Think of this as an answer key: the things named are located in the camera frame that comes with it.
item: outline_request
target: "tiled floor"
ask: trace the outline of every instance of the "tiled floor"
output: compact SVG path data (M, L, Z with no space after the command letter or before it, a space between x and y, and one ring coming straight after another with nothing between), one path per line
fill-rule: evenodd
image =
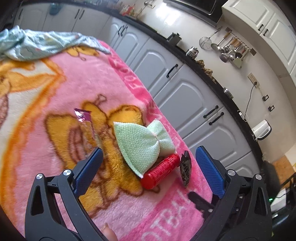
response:
M283 156L282 158L278 159L276 162L273 163L273 165L279 176L280 183L283 183L295 172L286 156Z

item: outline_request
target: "light blue cloth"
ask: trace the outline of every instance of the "light blue cloth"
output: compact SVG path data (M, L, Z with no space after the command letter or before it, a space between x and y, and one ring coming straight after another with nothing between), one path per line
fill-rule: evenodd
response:
M0 32L0 60L6 57L17 61L41 59L72 46L88 46L111 53L95 37L80 33L22 30L19 26Z

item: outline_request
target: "green knitted pouch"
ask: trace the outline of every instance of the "green knitted pouch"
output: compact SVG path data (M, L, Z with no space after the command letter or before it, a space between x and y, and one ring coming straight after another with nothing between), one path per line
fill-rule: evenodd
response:
M152 121L147 127L114 122L114 133L124 160L140 178L159 156L176 152L172 139L159 120Z

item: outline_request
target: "red cylinder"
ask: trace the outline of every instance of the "red cylinder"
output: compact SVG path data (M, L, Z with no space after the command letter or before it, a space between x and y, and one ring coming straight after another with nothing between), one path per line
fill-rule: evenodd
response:
M148 170L141 179L141 185L145 189L154 188L162 179L164 179L173 169L180 165L180 157L172 154L163 159L156 167Z

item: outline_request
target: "wall cabinet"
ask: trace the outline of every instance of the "wall cabinet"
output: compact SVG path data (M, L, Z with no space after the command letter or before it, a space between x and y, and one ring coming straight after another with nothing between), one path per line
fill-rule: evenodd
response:
M223 8L238 16L258 33L261 33L274 11L260 0L229 0Z
M127 24L122 27L119 33L113 49L129 66L150 37Z
M49 3L22 6L18 10L14 25L19 25L21 29L42 31L49 6Z
M109 19L109 15L94 9L84 8L77 17L72 32L99 38L100 32Z
M269 44L290 73L296 63L296 36L286 23L274 14L260 36Z
M183 63L163 46L149 39L132 61L130 68L154 98L182 65Z
M125 23L123 21L115 17L110 17L99 34L99 40L104 41L113 48L124 26Z
M183 140L192 153L203 145L225 167L251 151L243 133L225 107Z
M47 14L42 31L71 32L81 11L81 7L63 4L56 15Z
M253 177L254 174L260 173L255 157L251 151L233 164L227 166L226 169L233 169L243 177Z
M154 101L182 138L223 107L216 95L187 65L183 65L168 81Z

